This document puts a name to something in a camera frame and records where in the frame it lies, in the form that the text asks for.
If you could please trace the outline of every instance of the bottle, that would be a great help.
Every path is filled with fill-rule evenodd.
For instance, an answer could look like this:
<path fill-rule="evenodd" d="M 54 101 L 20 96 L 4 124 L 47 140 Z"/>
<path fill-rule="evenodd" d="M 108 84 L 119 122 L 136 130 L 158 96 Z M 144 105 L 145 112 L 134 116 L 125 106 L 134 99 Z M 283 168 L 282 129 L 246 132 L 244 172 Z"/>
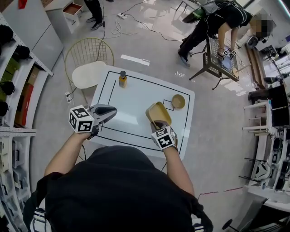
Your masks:
<path fill-rule="evenodd" d="M 120 72 L 119 76 L 119 86 L 122 88 L 126 88 L 127 85 L 127 76 L 125 71 Z"/>

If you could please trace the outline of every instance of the extension cord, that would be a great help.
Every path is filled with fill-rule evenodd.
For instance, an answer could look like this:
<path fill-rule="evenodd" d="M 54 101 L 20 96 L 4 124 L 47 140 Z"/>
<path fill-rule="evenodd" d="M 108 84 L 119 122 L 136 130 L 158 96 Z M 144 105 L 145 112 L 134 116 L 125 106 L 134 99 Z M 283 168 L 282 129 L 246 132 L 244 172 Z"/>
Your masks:
<path fill-rule="evenodd" d="M 117 16 L 119 18 L 121 18 L 121 19 L 126 19 L 127 18 L 127 16 L 125 14 L 122 14 L 122 13 L 117 14 Z"/>
<path fill-rule="evenodd" d="M 65 97 L 67 98 L 67 102 L 68 102 L 68 104 L 71 103 L 72 98 L 71 98 L 71 96 L 69 95 L 69 92 L 65 92 Z"/>

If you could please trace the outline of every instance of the white cabinet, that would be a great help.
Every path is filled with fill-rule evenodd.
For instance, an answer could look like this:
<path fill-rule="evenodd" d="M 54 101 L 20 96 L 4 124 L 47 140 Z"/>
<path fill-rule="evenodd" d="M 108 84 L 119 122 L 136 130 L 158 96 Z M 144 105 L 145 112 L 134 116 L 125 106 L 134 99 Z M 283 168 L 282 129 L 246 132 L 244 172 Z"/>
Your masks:
<path fill-rule="evenodd" d="M 24 9 L 14 0 L 3 12 L 5 20 L 30 50 L 49 27 L 50 21 L 40 0 L 29 0 Z"/>
<path fill-rule="evenodd" d="M 44 9 L 62 41 L 80 25 L 78 17 L 83 6 L 74 3 L 73 0 L 53 0 Z"/>
<path fill-rule="evenodd" d="M 58 35 L 55 33 L 52 25 L 46 30 L 40 38 L 32 52 L 44 63 L 49 69 L 52 69 L 63 49 L 63 44 Z"/>

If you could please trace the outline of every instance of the floor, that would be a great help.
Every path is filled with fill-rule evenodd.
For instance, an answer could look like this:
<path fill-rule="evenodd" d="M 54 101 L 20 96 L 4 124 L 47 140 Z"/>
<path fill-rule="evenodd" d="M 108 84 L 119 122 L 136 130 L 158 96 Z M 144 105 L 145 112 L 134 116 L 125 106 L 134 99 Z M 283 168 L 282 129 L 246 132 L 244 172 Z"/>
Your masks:
<path fill-rule="evenodd" d="M 113 37 L 111 30 L 116 28 L 116 14 L 129 9 L 137 0 L 116 0 L 114 3 L 104 1 L 106 21 L 106 37 Z M 160 31 L 167 39 L 181 40 L 194 29 L 194 24 L 184 24 L 182 19 L 190 13 L 184 5 L 177 12 L 174 9 L 180 4 L 177 0 L 148 0 L 132 8 L 129 14 L 144 22 L 149 28 Z M 91 31 L 85 22 L 91 17 L 89 12 L 81 16 L 79 29 L 64 41 L 64 54 L 78 39 L 86 37 L 103 37 L 102 28 Z M 214 231 L 220 231 L 222 225 L 230 218 L 235 219 L 234 225 L 240 223 L 240 213 L 247 201 L 247 193 L 241 189 L 246 183 L 239 175 L 248 174 L 249 163 L 244 157 L 253 157 L 256 138 L 242 127 L 248 125 L 251 112 L 244 111 L 249 105 L 247 93 L 254 86 L 251 82 L 251 70 L 242 71 L 240 81 L 225 80 L 213 91 L 218 79 L 209 73 L 203 73 L 192 81 L 189 78 L 202 68 L 202 55 L 190 58 L 191 67 L 186 67 L 179 60 L 177 50 L 180 42 L 166 41 L 161 34 L 145 29 L 128 17 L 120 20 L 122 34 L 118 38 L 105 39 L 115 55 L 115 66 L 144 73 L 162 80 L 180 85 L 195 92 L 195 103 L 190 136 L 184 165 L 194 184 L 199 201 L 204 205 L 206 214 L 214 224 Z M 194 52 L 202 51 L 205 42 L 194 48 Z M 127 55 L 150 61 L 146 66 L 121 58 Z M 248 64 L 246 52 L 240 49 L 240 60 Z M 30 178 L 32 190 L 36 189 L 37 181 L 43 177 L 48 162 L 60 149 L 73 130 L 68 124 L 68 111 L 72 107 L 66 102 L 64 93 L 70 91 L 68 79 L 64 72 L 63 55 L 59 57 L 54 69 L 54 76 L 49 77 L 43 88 L 34 128 L 38 129 L 33 138 L 30 154 Z M 90 103 L 94 89 L 85 91 Z M 74 92 L 75 105 L 85 105 L 79 90 Z M 91 154 L 100 145 L 86 142 L 87 154 Z M 161 169 L 165 159 L 149 157 L 156 168 Z"/>

